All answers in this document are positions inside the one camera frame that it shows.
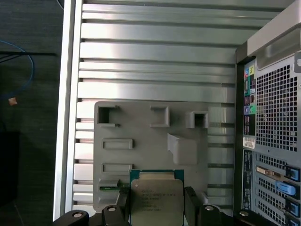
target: black cable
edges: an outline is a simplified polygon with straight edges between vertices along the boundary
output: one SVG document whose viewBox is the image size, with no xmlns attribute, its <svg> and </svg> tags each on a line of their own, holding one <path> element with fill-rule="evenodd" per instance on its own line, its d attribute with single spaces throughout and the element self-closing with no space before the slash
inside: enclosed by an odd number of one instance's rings
<svg viewBox="0 0 301 226">
<path fill-rule="evenodd" d="M 18 57 L 20 57 L 20 56 L 21 56 L 21 55 L 11 56 L 11 57 L 10 57 L 10 56 L 4 56 L 4 57 L 1 57 L 1 58 L 0 58 L 0 64 L 3 63 L 3 62 L 9 61 L 9 60 L 18 58 Z"/>
</svg>

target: metal slat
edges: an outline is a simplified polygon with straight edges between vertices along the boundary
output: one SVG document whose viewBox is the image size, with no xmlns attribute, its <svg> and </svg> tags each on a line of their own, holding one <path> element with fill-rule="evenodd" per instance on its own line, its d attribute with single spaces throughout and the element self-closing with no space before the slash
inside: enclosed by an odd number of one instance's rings
<svg viewBox="0 0 301 226">
<path fill-rule="evenodd" d="M 128 2 L 128 0 L 114 0 L 113 2 Z M 138 3 L 138 2 L 142 2 L 142 3 L 165 3 L 165 4 L 177 4 L 180 3 L 182 4 L 183 1 L 182 0 L 134 0 L 132 2 Z M 192 4 L 192 5 L 199 5 L 199 6 L 219 6 L 219 7 L 248 7 L 248 8 L 279 8 L 279 9 L 283 9 L 285 7 L 287 7 L 289 4 L 291 4 L 293 2 L 293 0 L 287 0 L 287 1 L 283 1 L 283 0 L 253 0 L 252 2 L 250 2 L 249 0 L 216 0 L 216 1 L 212 1 L 212 0 L 187 0 L 185 1 L 185 4 Z"/>
<path fill-rule="evenodd" d="M 83 192 L 83 193 L 92 193 L 93 192 L 93 185 L 79 185 L 79 184 L 75 184 L 73 185 L 73 191 L 74 192 Z"/>
<path fill-rule="evenodd" d="M 180 24 L 203 24 L 235 26 L 238 29 L 263 27 L 277 12 L 223 10 L 207 8 L 127 6 L 84 4 L 83 19 L 111 20 L 120 22 L 163 22 Z"/>
<path fill-rule="evenodd" d="M 234 64 L 235 48 L 82 42 L 80 58 Z"/>
<path fill-rule="evenodd" d="M 208 168 L 209 184 L 233 184 L 233 169 L 231 168 Z"/>
<path fill-rule="evenodd" d="M 209 127 L 207 130 L 209 135 L 234 135 L 234 128 L 231 127 Z"/>
<path fill-rule="evenodd" d="M 234 83 L 234 76 L 214 74 L 180 74 L 180 73 L 136 73 L 136 72 L 104 72 L 79 71 L 79 78 L 83 79 L 112 79 L 112 80 L 140 80 L 140 81 L 183 81 L 208 83 Z"/>
<path fill-rule="evenodd" d="M 93 164 L 74 164 L 74 180 L 93 181 Z"/>
<path fill-rule="evenodd" d="M 186 75 L 201 74 L 213 76 L 232 76 L 234 79 L 234 66 L 225 67 L 218 65 L 178 65 L 178 64 L 160 64 L 160 63 L 108 63 L 108 62 L 80 62 L 80 70 L 93 71 L 114 71 L 114 72 L 137 72 L 137 73 L 162 73 L 162 74 L 181 74 L 182 81 L 186 81 Z"/>
<path fill-rule="evenodd" d="M 200 87 L 197 85 L 79 82 L 78 98 L 234 103 L 234 88 Z"/>
<path fill-rule="evenodd" d="M 227 31 L 228 29 L 206 27 L 196 29 L 194 27 L 179 26 L 83 23 L 81 26 L 81 37 L 84 39 L 238 46 L 255 32 L 253 30 L 244 32 L 240 30 Z"/>
<path fill-rule="evenodd" d="M 211 144 L 233 144 L 234 136 L 208 136 L 208 143 Z"/>
<path fill-rule="evenodd" d="M 74 150 L 74 159 L 93 160 L 93 144 L 76 143 Z"/>
<path fill-rule="evenodd" d="M 234 164 L 234 148 L 208 148 L 208 163 Z"/>
<path fill-rule="evenodd" d="M 209 122 L 235 123 L 234 107 L 209 107 Z"/>
</svg>

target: ventilation holes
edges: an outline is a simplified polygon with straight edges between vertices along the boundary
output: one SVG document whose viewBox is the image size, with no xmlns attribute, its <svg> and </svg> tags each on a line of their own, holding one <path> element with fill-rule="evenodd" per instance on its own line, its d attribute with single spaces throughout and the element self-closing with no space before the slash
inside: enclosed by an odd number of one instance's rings
<svg viewBox="0 0 301 226">
<path fill-rule="evenodd" d="M 297 77 L 290 65 L 256 79 L 256 143 L 297 151 Z"/>
<path fill-rule="evenodd" d="M 257 195 L 279 210 L 282 210 L 285 206 L 284 203 L 280 202 L 279 200 L 275 199 L 274 197 L 270 196 L 260 189 L 257 189 Z"/>
<path fill-rule="evenodd" d="M 275 189 L 275 185 L 270 183 L 269 181 L 266 181 L 265 179 L 262 179 L 262 178 L 258 178 L 258 182 L 257 182 L 259 185 L 261 185 L 262 187 L 268 189 L 269 191 L 271 191 L 272 193 L 275 193 L 279 196 L 281 196 L 282 198 L 286 198 L 287 195 L 282 193 L 282 192 L 279 192 Z"/>
<path fill-rule="evenodd" d="M 269 217 L 271 217 L 273 220 L 275 220 L 280 225 L 285 225 L 285 219 L 284 217 L 280 216 L 275 211 L 271 210 L 269 207 L 267 207 L 265 204 L 263 204 L 261 201 L 258 201 L 257 206 L 261 211 L 263 211 L 265 214 L 267 214 Z"/>
<path fill-rule="evenodd" d="M 263 154 L 259 154 L 257 155 L 258 157 L 258 161 L 261 161 L 265 164 L 268 164 L 270 166 L 274 166 L 274 167 L 277 167 L 277 168 L 280 168 L 282 170 L 285 170 L 285 161 L 282 161 L 282 160 L 278 160 L 278 159 L 275 159 L 275 158 L 272 158 L 272 157 L 268 157 L 266 155 L 263 155 Z"/>
</svg>

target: rectangular slot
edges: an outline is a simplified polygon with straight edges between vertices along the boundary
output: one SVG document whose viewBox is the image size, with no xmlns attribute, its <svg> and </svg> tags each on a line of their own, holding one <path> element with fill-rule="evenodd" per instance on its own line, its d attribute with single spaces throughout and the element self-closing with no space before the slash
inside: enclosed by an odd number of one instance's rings
<svg viewBox="0 0 301 226">
<path fill-rule="evenodd" d="M 150 127 L 169 127 L 169 107 L 150 106 L 150 109 L 157 114 L 158 121 L 151 123 Z"/>
<path fill-rule="evenodd" d="M 99 190 L 100 191 L 115 191 L 119 190 L 119 180 L 101 180 L 99 182 Z"/>
<path fill-rule="evenodd" d="M 132 164 L 103 164 L 102 173 L 112 175 L 129 175 L 129 170 L 132 168 Z"/>
<path fill-rule="evenodd" d="M 289 199 L 285 199 L 285 210 L 295 217 L 300 217 L 300 204 Z"/>
<path fill-rule="evenodd" d="M 300 169 L 292 166 L 285 166 L 285 177 L 300 182 Z"/>
<path fill-rule="evenodd" d="M 285 218 L 286 226 L 300 226 L 300 221 L 287 215 Z"/>
<path fill-rule="evenodd" d="M 133 149 L 133 140 L 132 139 L 103 139 L 102 148 L 107 150 Z"/>
<path fill-rule="evenodd" d="M 118 109 L 119 106 L 100 106 L 98 107 L 97 123 L 101 127 L 118 127 L 119 124 L 110 122 L 110 111 Z"/>
</svg>

